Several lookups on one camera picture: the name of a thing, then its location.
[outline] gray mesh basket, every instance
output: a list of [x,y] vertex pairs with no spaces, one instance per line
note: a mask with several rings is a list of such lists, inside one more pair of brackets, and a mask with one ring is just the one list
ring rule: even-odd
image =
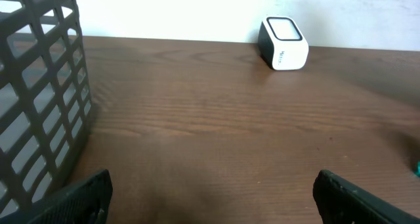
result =
[[63,185],[90,98],[75,0],[0,0],[0,217]]

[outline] brown tabletop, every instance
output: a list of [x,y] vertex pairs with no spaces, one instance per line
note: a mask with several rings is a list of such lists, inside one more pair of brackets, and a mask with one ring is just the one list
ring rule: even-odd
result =
[[110,170],[108,223],[321,223],[321,169],[420,217],[420,53],[84,37],[92,134],[70,181]]

